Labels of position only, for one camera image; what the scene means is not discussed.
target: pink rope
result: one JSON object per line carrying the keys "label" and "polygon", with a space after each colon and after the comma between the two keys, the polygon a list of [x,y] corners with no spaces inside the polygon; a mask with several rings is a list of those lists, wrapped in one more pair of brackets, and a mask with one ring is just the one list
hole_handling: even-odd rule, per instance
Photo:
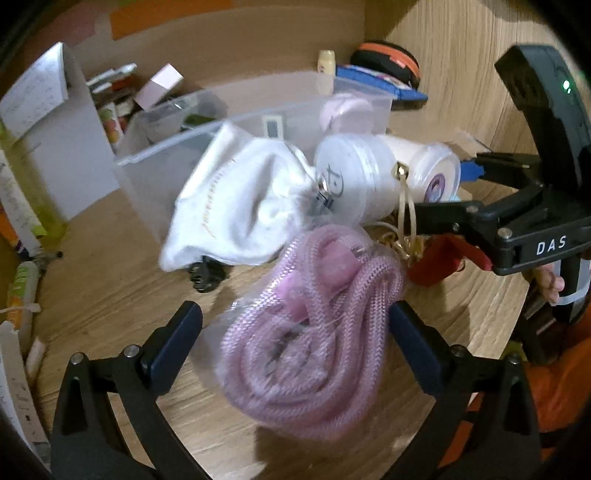
{"label": "pink rope", "polygon": [[375,399],[404,270],[366,235],[329,225],[292,242],[271,279],[222,340],[222,388],[271,428],[337,440]]}

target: clear plastic bin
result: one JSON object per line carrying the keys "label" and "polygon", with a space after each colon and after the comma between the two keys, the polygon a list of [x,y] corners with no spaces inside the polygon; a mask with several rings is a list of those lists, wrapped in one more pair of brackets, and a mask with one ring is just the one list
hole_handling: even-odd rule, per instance
{"label": "clear plastic bin", "polygon": [[[361,99],[365,108],[356,109],[354,102],[343,106],[339,99],[349,97]],[[273,74],[211,87],[136,114],[119,147],[115,174],[141,219],[162,242],[178,194],[223,121],[264,137],[265,116],[280,116],[284,139],[312,163],[317,145],[335,130],[331,115],[347,116],[346,122],[339,120],[339,132],[356,132],[355,126],[364,124],[371,133],[383,134],[391,104],[387,92],[316,72]],[[182,131],[190,114],[215,120]]]}

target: round sticker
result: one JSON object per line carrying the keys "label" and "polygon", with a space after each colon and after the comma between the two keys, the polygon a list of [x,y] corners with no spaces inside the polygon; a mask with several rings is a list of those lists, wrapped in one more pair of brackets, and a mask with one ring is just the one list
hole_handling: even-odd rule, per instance
{"label": "round sticker", "polygon": [[441,200],[445,191],[445,177],[439,173],[433,177],[425,192],[425,202],[434,203]]}

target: white fabric bag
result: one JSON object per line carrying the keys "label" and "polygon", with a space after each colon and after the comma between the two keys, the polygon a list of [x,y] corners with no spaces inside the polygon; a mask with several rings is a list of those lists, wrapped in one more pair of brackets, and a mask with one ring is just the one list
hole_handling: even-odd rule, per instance
{"label": "white fabric bag", "polygon": [[160,267],[177,270],[203,255],[227,265],[272,260],[303,227],[314,178],[297,148],[224,123],[176,200]]}

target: wooden desk surface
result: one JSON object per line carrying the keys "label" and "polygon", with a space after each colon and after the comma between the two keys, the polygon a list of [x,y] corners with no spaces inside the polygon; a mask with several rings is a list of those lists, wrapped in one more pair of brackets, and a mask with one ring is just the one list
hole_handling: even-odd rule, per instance
{"label": "wooden desk surface", "polygon": [[[479,182],[472,193],[492,201],[506,190]],[[187,299],[201,305],[207,325],[268,269],[236,267],[217,291],[195,293],[186,272],[165,274],[158,269],[158,245],[121,192],[73,219],[62,247],[64,258],[51,265],[43,280],[38,299],[43,312],[35,323],[36,332],[49,341],[36,388],[48,429],[73,353],[102,358],[117,355],[130,343],[142,344]],[[464,271],[437,286],[411,288],[407,300],[449,343],[467,345],[480,356],[498,357],[526,292],[527,283],[520,275],[497,277],[468,263]],[[132,452],[149,463],[116,396],[112,403]],[[158,405],[216,480],[374,479],[400,455],[433,402],[420,391],[401,352],[390,342],[376,406],[361,430],[336,447],[280,438],[257,426],[219,392],[205,388],[190,360]]]}

